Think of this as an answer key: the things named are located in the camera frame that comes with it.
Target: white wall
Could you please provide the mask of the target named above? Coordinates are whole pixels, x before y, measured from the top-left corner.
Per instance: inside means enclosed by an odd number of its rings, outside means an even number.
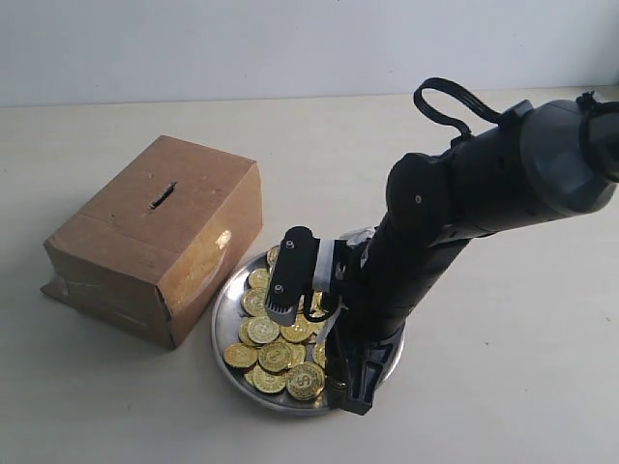
[[[0,0],[0,105],[619,79],[617,0]]]

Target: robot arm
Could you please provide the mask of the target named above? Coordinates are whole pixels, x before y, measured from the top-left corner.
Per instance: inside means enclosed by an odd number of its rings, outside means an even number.
[[[432,88],[466,104],[494,129],[473,136],[429,106]],[[454,82],[428,79],[414,102],[460,136],[438,157],[411,153],[387,182],[387,214],[371,239],[318,240],[290,229],[266,298],[267,313],[291,325],[305,296],[323,292],[330,318],[330,401],[364,414],[393,360],[406,318],[471,239],[600,210],[619,182],[619,102],[593,93],[534,108],[522,101],[497,113]]]

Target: cardboard box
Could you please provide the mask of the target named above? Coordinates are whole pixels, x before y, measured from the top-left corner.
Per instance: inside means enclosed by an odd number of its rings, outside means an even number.
[[[261,227],[255,161],[162,136],[45,241],[42,291],[175,348]]]

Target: table surface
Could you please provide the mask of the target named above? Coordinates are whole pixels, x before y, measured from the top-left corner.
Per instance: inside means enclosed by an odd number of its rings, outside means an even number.
[[[264,229],[247,258],[291,225],[374,225],[391,166],[455,135],[409,96],[0,109],[0,463],[616,462],[619,201],[474,241],[409,318],[365,417],[287,418],[230,388],[210,311],[165,352],[39,292],[44,239],[162,133],[258,160]]]

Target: metal plate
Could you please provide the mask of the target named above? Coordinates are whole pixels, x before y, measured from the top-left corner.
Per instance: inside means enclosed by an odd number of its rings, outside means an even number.
[[[229,367],[223,361],[223,350],[229,344],[239,342],[239,328],[249,317],[241,307],[241,298],[249,288],[247,284],[248,276],[254,269],[267,267],[266,253],[260,254],[237,271],[223,286],[213,308],[213,321],[211,325],[211,338],[217,363],[223,374],[240,392],[269,409],[297,416],[314,416],[333,411],[333,408],[329,407],[327,394],[325,393],[321,393],[313,401],[299,401],[290,396],[286,391],[277,394],[262,393],[245,380],[242,369]],[[404,344],[403,340],[404,338],[402,337],[398,353],[394,358],[393,364],[387,369],[383,382],[391,375],[399,361]],[[307,361],[311,361],[310,351],[311,349],[307,350]]]

